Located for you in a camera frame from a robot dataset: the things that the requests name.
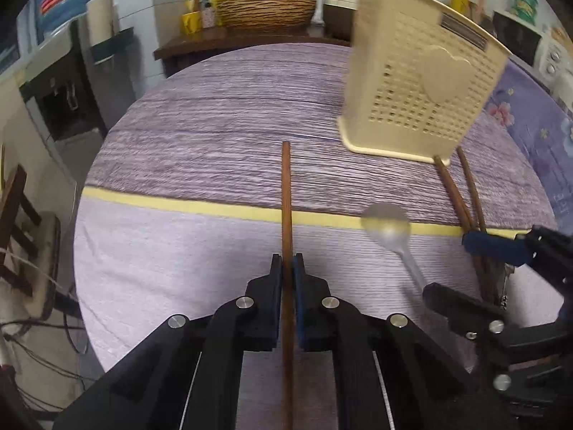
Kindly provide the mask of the small spoon wooden handle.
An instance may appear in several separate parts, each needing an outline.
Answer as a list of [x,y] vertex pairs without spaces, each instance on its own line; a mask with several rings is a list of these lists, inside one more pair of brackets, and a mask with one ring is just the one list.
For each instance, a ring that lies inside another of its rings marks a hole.
[[293,428],[293,341],[292,301],[292,166],[290,142],[281,144],[281,258],[283,294],[281,295],[281,355],[283,356],[284,428]]

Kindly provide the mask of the large spoon wooden handle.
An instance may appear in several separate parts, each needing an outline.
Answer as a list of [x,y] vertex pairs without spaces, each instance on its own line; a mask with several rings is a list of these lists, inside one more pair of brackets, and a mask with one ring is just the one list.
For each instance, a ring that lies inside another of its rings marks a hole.
[[423,291],[427,280],[410,251],[411,223],[406,212],[394,204],[376,203],[362,213],[360,223],[374,242],[401,258],[416,287]]

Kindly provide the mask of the brown wooden chopstick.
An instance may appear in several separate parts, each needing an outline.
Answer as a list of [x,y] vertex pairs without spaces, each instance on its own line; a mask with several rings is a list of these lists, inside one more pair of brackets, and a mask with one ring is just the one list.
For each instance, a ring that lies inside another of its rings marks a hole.
[[[462,234],[465,235],[473,228],[473,220],[468,214],[467,207],[465,206],[465,203],[459,191],[457,190],[457,186],[454,183],[453,178],[447,169],[447,166],[443,163],[439,156],[434,156],[433,162],[437,169],[440,180],[443,183],[444,188],[446,189],[446,192],[453,205],[454,213],[456,214],[459,225],[462,229]],[[479,256],[475,255],[472,255],[471,259],[478,279],[480,295],[484,301],[491,301],[491,288],[487,284],[487,273],[485,271],[484,262]]]
[[479,227],[481,232],[486,233],[487,232],[487,226],[486,226],[483,208],[482,208],[481,200],[480,200],[479,193],[477,190],[476,182],[473,178],[473,174],[471,172],[469,162],[466,158],[464,150],[462,149],[462,147],[460,145],[457,147],[457,156],[459,158],[461,167],[462,167],[463,172],[464,172],[464,176],[465,176],[468,190],[470,193],[470,198],[471,198],[471,202],[473,205],[473,209],[474,209],[475,215],[477,216],[478,227]]

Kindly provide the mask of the purple floral cloth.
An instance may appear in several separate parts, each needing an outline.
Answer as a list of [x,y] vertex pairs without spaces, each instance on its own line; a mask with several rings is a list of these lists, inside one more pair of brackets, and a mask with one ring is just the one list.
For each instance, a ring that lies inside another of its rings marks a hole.
[[510,60],[485,111],[506,127],[537,174],[558,229],[572,233],[572,115]]

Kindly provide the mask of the white microwave oven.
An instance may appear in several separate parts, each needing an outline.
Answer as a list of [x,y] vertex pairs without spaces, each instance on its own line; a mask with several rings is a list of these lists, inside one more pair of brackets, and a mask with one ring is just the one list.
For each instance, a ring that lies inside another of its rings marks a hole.
[[549,33],[508,12],[493,13],[492,23],[499,42],[514,58],[528,65],[536,78],[550,89],[560,74],[572,71],[572,58]]

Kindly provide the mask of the cream plastic utensil holder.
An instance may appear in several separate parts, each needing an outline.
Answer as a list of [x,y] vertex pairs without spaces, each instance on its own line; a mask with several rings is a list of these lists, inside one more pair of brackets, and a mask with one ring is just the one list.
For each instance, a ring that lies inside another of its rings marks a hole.
[[494,36],[437,0],[357,0],[337,119],[344,146],[448,164],[509,56]]

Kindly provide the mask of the wooden chair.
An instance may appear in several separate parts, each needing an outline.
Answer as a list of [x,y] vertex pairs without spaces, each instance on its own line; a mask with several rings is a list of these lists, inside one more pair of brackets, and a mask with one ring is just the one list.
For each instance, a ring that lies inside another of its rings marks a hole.
[[54,212],[37,212],[16,166],[1,199],[1,280],[15,289],[32,319],[46,320],[56,301],[61,225]]

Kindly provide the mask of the stack of green bowls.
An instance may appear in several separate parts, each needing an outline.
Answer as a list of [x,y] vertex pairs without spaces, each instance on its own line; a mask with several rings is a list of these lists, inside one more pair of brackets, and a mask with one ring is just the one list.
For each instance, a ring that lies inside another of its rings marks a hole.
[[532,25],[537,16],[537,0],[513,0],[510,13]]

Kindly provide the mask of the white water dispenser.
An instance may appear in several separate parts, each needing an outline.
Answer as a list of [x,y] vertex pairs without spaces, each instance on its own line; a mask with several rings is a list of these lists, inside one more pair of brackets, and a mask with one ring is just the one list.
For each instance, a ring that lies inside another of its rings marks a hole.
[[135,101],[127,48],[131,27],[107,41],[89,41],[86,17],[60,26],[32,56],[20,87],[40,112],[41,132],[53,141],[97,130],[106,137]]

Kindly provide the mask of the white brown rice cooker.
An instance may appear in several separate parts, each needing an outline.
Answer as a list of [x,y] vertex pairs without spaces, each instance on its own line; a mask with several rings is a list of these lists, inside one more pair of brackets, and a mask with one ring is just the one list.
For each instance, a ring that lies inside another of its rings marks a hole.
[[323,0],[322,20],[327,36],[349,42],[352,40],[353,16],[358,0]]

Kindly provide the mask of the dark wooden counter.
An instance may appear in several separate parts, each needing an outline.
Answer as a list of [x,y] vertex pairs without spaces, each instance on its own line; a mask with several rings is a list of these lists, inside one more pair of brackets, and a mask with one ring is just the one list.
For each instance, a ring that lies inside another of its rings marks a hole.
[[179,35],[153,52],[162,63],[165,77],[224,52],[248,47],[285,44],[319,43],[348,47],[351,42],[334,38],[319,24],[304,28],[280,27],[276,30],[239,30],[213,27],[188,35]]

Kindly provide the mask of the yellow cup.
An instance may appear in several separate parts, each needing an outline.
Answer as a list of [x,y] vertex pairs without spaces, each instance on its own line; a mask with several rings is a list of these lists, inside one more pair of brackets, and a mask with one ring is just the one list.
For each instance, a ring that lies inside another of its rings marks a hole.
[[202,13],[190,12],[180,16],[180,32],[191,35],[202,30]]

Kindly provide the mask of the woven basket sink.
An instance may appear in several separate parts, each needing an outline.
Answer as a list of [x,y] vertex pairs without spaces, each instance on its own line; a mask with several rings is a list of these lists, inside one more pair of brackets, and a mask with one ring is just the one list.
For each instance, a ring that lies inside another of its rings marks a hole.
[[308,27],[317,0],[221,0],[217,15],[221,24],[233,30],[298,30]]

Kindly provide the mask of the white paper cup tube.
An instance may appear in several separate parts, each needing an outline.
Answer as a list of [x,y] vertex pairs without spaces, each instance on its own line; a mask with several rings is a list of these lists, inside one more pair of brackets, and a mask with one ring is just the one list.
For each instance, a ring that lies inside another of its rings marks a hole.
[[90,45],[93,47],[114,35],[114,0],[89,0],[86,21]]

